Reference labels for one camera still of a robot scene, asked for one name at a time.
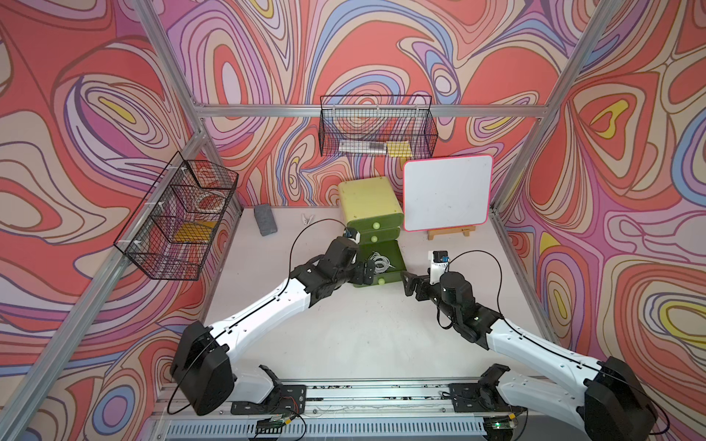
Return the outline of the white earphones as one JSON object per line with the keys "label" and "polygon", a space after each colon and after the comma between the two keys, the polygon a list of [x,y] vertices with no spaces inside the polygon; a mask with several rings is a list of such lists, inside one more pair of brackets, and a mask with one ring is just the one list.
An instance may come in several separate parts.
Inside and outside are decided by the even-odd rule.
{"label": "white earphones", "polygon": [[374,267],[374,273],[376,275],[383,274],[387,272],[391,268],[395,268],[395,266],[392,264],[391,260],[389,257],[386,257],[385,255],[381,255],[378,252],[374,252],[370,260],[373,264]]}

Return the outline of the green drawer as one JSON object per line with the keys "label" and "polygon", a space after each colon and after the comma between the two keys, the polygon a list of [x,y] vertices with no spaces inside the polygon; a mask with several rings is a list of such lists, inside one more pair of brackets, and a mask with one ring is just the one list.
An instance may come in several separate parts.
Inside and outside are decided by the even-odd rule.
{"label": "green drawer", "polygon": [[367,218],[355,217],[347,221],[347,226],[359,233],[373,233],[382,230],[399,230],[404,222],[404,214],[396,212]]}
{"label": "green drawer", "polygon": [[369,230],[360,234],[360,245],[380,244],[398,239],[400,227],[390,229]]}
{"label": "green drawer", "polygon": [[373,269],[371,286],[385,285],[402,280],[406,263],[397,240],[360,246],[359,259]]}

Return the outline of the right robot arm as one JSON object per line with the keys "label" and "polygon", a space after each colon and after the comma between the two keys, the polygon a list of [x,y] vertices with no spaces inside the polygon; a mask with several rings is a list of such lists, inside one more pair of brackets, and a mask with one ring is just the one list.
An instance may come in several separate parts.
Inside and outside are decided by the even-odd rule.
{"label": "right robot arm", "polygon": [[536,380],[503,374],[494,380],[506,404],[570,424],[591,440],[649,439],[657,409],[625,361],[582,356],[535,336],[477,302],[458,272],[436,279],[406,272],[402,281],[406,296],[433,302],[464,340],[541,375]]}

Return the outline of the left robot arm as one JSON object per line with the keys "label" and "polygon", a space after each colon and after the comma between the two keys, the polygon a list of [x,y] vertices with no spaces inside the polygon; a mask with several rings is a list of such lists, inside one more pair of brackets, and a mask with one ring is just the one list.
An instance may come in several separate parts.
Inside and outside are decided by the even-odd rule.
{"label": "left robot arm", "polygon": [[341,286],[371,285],[375,264],[359,257],[359,250],[354,240],[338,237],[323,255],[296,266],[275,290],[241,312],[211,325],[187,326],[170,375],[189,408],[207,415],[225,402],[272,402],[279,378],[264,365],[239,368],[237,360],[266,333]]}

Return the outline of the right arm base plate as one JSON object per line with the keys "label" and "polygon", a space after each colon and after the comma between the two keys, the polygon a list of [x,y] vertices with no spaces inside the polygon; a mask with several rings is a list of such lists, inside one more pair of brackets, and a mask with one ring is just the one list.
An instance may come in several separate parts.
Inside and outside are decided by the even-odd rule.
{"label": "right arm base plate", "polygon": [[452,402],[455,413],[516,413],[521,415],[527,409],[508,404],[495,386],[482,385],[479,382],[451,383],[448,391],[441,393],[441,398]]}

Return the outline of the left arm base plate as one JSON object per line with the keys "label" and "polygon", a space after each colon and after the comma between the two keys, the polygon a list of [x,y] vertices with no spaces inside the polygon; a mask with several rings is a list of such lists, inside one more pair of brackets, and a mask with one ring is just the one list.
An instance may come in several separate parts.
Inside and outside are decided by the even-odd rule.
{"label": "left arm base plate", "polygon": [[232,415],[294,415],[305,410],[307,387],[301,385],[276,386],[262,404],[233,402]]}

